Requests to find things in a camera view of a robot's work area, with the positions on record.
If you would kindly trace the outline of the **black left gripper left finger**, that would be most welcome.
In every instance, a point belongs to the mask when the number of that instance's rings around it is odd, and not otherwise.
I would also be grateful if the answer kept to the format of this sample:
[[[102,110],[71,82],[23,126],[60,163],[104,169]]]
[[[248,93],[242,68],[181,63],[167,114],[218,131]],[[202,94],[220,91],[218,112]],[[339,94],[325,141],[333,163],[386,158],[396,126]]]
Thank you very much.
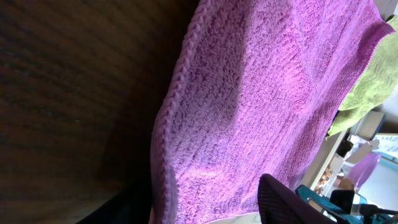
[[[148,224],[152,207],[150,184],[126,188],[76,224]]]

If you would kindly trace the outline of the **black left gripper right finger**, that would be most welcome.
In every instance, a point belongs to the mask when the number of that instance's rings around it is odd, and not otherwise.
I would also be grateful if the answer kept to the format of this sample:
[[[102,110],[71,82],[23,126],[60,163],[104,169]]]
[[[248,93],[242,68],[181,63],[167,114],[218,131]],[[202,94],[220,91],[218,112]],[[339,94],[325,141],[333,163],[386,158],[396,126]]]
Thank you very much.
[[[257,204],[262,224],[333,224],[270,174],[259,181]]]

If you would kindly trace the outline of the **purple microfiber cloth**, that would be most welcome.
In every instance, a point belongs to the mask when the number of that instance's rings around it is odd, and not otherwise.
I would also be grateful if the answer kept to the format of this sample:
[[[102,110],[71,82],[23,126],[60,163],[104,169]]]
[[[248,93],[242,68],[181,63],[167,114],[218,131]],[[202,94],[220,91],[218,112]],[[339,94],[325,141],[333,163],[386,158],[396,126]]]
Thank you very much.
[[[263,174],[295,187],[393,31],[372,1],[200,1],[152,132],[154,221],[257,212]]]

